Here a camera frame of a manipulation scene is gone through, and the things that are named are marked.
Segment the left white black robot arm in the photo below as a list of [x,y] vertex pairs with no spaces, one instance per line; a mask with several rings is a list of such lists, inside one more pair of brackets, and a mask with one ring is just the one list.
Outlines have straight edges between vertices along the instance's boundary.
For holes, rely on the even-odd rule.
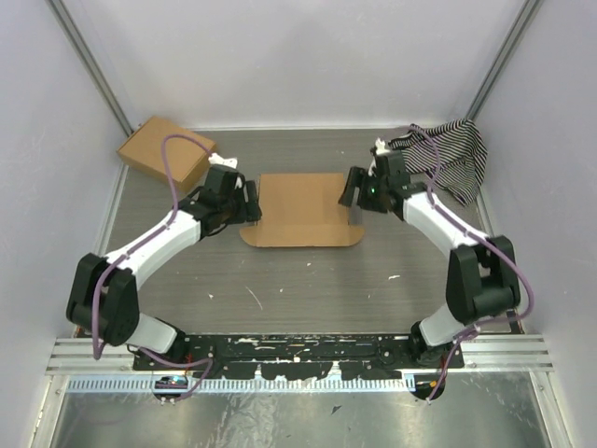
[[203,184],[175,200],[172,210],[149,231],[104,256],[89,253],[77,264],[65,315],[91,334],[92,353],[107,345],[133,346],[164,369],[191,367],[187,335],[141,312],[141,286],[164,264],[229,225],[261,218],[257,186],[238,170],[212,166]]

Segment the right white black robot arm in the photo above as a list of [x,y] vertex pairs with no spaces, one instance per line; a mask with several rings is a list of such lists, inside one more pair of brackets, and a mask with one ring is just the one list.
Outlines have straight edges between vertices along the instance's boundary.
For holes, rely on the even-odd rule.
[[377,155],[367,169],[351,167],[339,204],[391,213],[420,231],[447,258],[445,303],[410,329],[409,352],[417,366],[435,366],[449,343],[520,304],[511,241],[467,225],[425,183],[410,179],[399,153]]

